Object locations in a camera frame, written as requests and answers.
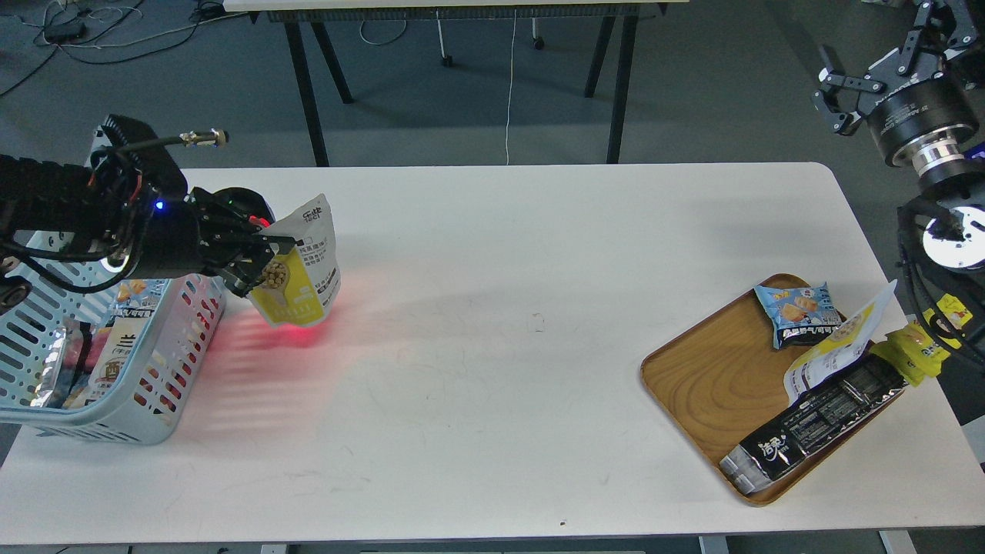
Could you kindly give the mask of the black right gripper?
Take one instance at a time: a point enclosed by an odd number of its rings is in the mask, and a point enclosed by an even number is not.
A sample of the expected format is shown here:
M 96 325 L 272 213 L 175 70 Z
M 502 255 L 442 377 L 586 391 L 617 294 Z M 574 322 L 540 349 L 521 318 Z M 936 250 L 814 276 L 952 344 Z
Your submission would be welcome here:
M 984 77 L 982 1 L 915 1 L 900 47 L 861 76 L 848 74 L 835 49 L 819 47 L 823 69 L 812 95 L 824 124 L 841 136 L 863 122 L 884 164 L 936 171 L 963 158 L 960 145 L 980 123 L 957 78 Z M 927 78 L 891 87 L 893 78 Z

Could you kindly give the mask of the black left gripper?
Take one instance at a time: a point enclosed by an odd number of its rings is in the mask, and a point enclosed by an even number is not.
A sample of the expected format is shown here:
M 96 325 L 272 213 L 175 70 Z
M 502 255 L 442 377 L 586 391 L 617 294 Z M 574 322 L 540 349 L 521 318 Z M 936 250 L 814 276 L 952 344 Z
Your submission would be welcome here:
M 143 239 L 134 249 L 135 264 L 127 277 L 218 277 L 226 290 L 240 298 L 259 286 L 267 264 L 276 255 L 291 252 L 298 239 L 251 235 L 261 228 L 237 218 L 214 199 L 214 194 L 192 189 L 185 199 L 152 200 Z

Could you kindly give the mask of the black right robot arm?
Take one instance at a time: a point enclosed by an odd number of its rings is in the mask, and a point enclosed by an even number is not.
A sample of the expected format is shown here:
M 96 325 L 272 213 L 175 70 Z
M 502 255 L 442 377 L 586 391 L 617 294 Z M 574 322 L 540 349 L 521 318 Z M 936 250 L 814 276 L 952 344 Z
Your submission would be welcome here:
M 898 207 L 904 288 L 918 324 L 943 349 L 983 361 L 983 159 L 963 151 L 980 128 L 967 91 L 983 84 L 983 12 L 967 1 L 917 1 L 901 45 L 860 76 L 823 46 L 813 105 L 827 128 L 861 124 L 884 164 L 911 167 L 920 192 Z

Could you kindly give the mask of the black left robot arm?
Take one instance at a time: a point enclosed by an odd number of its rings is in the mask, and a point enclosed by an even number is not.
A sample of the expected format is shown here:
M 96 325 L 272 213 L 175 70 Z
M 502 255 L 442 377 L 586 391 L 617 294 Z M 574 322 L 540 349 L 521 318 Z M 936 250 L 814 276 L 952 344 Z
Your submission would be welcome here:
M 272 231 L 274 216 L 256 192 L 190 189 L 168 152 L 228 140 L 217 128 L 161 138 L 147 123 L 108 115 L 87 165 L 3 155 L 2 258 L 71 293 L 200 274 L 244 297 L 296 239 Z

